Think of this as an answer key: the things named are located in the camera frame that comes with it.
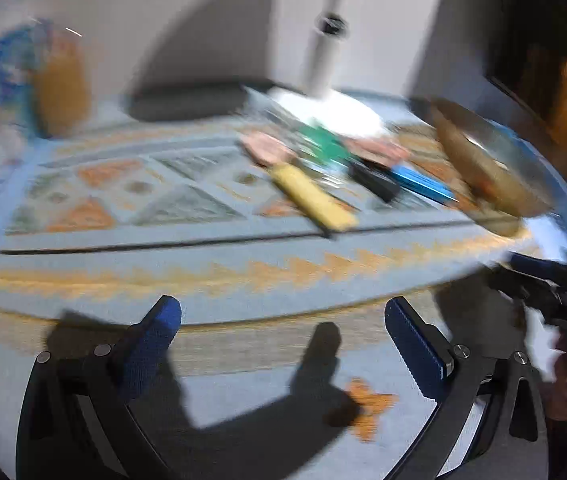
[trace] white cylinder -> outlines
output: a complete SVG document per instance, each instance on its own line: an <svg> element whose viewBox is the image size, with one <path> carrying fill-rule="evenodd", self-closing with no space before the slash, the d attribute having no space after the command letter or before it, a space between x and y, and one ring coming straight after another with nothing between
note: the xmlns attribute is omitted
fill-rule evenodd
<svg viewBox="0 0 567 480"><path fill-rule="evenodd" d="M345 32L345 22L338 16L321 19L303 88L308 97L323 99L330 92Z"/></svg>

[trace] screw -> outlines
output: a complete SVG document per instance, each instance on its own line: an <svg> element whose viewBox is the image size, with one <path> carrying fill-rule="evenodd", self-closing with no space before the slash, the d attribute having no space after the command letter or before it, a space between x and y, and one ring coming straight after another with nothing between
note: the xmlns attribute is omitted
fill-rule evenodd
<svg viewBox="0 0 567 480"><path fill-rule="evenodd" d="M37 362L39 364L44 364L45 362L48 362L48 359L50 359L50 352L47 352L46 350L40 352L39 355L37 356Z"/></svg>
<svg viewBox="0 0 567 480"><path fill-rule="evenodd" d="M110 345L97 345L95 346L95 355L97 357L103 357L104 355L110 354Z"/></svg>
<svg viewBox="0 0 567 480"><path fill-rule="evenodd" d="M528 362L528 356L523 352L515 352L515 361L520 365L524 365Z"/></svg>
<svg viewBox="0 0 567 480"><path fill-rule="evenodd" d="M459 359L467 359L470 357L470 348L465 345L455 345L452 351Z"/></svg>

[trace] yellow sponge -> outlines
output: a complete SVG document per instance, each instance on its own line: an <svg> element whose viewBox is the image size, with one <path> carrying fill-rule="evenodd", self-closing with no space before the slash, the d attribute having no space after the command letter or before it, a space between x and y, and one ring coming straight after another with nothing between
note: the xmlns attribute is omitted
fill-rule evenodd
<svg viewBox="0 0 567 480"><path fill-rule="evenodd" d="M278 164L270 170L270 175L305 214L324 227L341 232L358 224L355 215L346 211L299 168Z"/></svg>

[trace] pink object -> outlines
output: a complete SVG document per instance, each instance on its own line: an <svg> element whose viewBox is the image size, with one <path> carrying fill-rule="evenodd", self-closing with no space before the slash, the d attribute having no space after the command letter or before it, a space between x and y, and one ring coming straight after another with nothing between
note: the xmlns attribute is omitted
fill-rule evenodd
<svg viewBox="0 0 567 480"><path fill-rule="evenodd" d="M288 162L294 156L294 152L281 140L259 130L252 130L243 134L241 143L262 166L274 166Z"/></svg>
<svg viewBox="0 0 567 480"><path fill-rule="evenodd" d="M343 145L353 155L371 160L387 168L397 165L410 156L410 151L394 142L390 137L343 139Z"/></svg>

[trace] bowl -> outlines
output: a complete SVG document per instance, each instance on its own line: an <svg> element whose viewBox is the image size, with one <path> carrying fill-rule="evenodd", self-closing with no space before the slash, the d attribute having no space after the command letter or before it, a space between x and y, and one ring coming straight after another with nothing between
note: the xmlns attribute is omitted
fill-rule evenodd
<svg viewBox="0 0 567 480"><path fill-rule="evenodd" d="M439 142L473 193L519 218L552 208L545 168L521 149L516 136L457 103L437 99L431 104Z"/></svg>

